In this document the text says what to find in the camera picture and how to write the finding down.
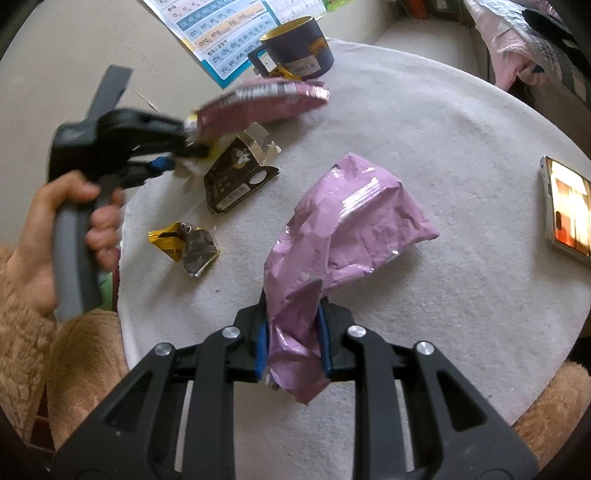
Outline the person's left hand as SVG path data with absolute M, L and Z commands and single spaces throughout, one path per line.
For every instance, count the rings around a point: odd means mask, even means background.
M 69 172 L 44 185 L 35 194 L 19 243 L 7 261 L 7 276 L 24 302 L 42 315 L 58 305 L 52 264 L 53 224 L 56 212 L 66 201 L 87 203 L 100 194 L 100 187 L 86 180 L 79 171 Z M 124 205 L 121 189 L 109 203 L 90 216 L 86 245 L 98 265 L 106 272 L 116 269 L 120 251 L 118 229 Z

